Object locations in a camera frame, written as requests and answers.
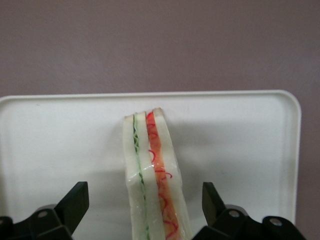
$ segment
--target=black clamp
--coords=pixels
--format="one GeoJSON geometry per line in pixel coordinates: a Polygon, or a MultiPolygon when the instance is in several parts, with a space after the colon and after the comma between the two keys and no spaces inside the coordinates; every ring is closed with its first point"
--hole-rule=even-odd
{"type": "Polygon", "coordinates": [[[239,210],[227,208],[211,182],[202,186],[202,210],[208,226],[193,240],[306,240],[287,219],[266,216],[262,223],[239,210]]]}
{"type": "Polygon", "coordinates": [[[72,240],[88,208],[88,183],[78,182],[54,208],[37,210],[15,224],[0,216],[0,240],[72,240]]]}

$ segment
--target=plastic tray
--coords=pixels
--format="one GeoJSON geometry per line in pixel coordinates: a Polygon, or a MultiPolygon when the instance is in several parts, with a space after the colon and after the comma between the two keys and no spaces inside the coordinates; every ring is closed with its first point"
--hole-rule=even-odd
{"type": "Polygon", "coordinates": [[[76,240],[131,238],[124,116],[161,107],[194,233],[206,224],[202,182],[255,220],[295,221],[301,110],[288,92],[9,96],[0,100],[0,216],[14,222],[88,181],[76,240]]]}

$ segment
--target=plastic wrap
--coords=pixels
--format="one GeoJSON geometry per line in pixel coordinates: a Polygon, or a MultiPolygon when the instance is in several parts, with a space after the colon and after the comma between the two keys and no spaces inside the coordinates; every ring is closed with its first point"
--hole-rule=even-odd
{"type": "Polygon", "coordinates": [[[180,169],[162,110],[125,117],[123,146],[132,239],[191,239],[180,169]]]}

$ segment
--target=screw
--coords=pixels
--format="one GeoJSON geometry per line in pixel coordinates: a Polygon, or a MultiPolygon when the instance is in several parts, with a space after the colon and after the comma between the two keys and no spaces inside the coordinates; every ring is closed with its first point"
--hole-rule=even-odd
{"type": "Polygon", "coordinates": [[[46,211],[42,211],[42,212],[40,212],[39,214],[38,214],[38,218],[43,218],[43,217],[45,217],[45,216],[47,216],[48,215],[48,213],[46,212],[46,211]]]}
{"type": "Polygon", "coordinates": [[[231,215],[231,217],[234,217],[234,218],[240,217],[240,214],[236,210],[231,210],[229,214],[231,215]]]}
{"type": "Polygon", "coordinates": [[[270,218],[269,220],[273,225],[277,226],[277,227],[281,227],[282,226],[282,222],[278,219],[278,218],[270,218]]]}

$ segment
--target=tray rim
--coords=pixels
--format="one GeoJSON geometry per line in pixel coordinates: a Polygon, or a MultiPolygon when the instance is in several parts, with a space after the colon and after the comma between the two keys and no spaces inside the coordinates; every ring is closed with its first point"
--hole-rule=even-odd
{"type": "Polygon", "coordinates": [[[301,141],[301,121],[302,109],[298,99],[289,91],[282,89],[270,90],[219,90],[219,91],[159,91],[159,92],[117,92],[117,93],[80,93],[80,94],[37,94],[37,95],[7,95],[0,97],[0,117],[2,108],[11,101],[23,100],[85,100],[85,99],[103,99],[103,98],[132,98],[132,97],[196,97],[196,96],[248,96],[248,95],[279,95],[289,100],[295,108],[297,121],[297,134],[295,142],[295,169],[294,169],[294,199],[293,205],[295,209],[292,210],[292,222],[296,221],[297,212],[297,195],[298,195],[298,176],[299,176],[299,160],[300,160],[300,141],[301,141]]]}

